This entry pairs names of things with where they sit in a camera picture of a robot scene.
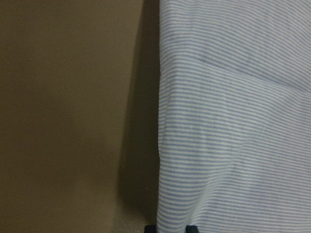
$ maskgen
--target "cloth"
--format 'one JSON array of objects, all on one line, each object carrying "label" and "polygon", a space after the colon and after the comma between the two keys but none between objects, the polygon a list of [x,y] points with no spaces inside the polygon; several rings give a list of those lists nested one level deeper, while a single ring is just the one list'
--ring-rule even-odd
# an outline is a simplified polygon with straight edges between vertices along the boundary
[{"label": "cloth", "polygon": [[159,233],[311,232],[311,1],[161,0]]}]

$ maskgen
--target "brown surface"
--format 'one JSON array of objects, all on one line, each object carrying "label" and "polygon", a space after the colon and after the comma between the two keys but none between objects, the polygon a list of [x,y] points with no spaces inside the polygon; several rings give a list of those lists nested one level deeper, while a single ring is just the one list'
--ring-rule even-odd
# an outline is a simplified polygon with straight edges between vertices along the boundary
[{"label": "brown surface", "polygon": [[155,223],[158,2],[0,3],[0,232]]}]

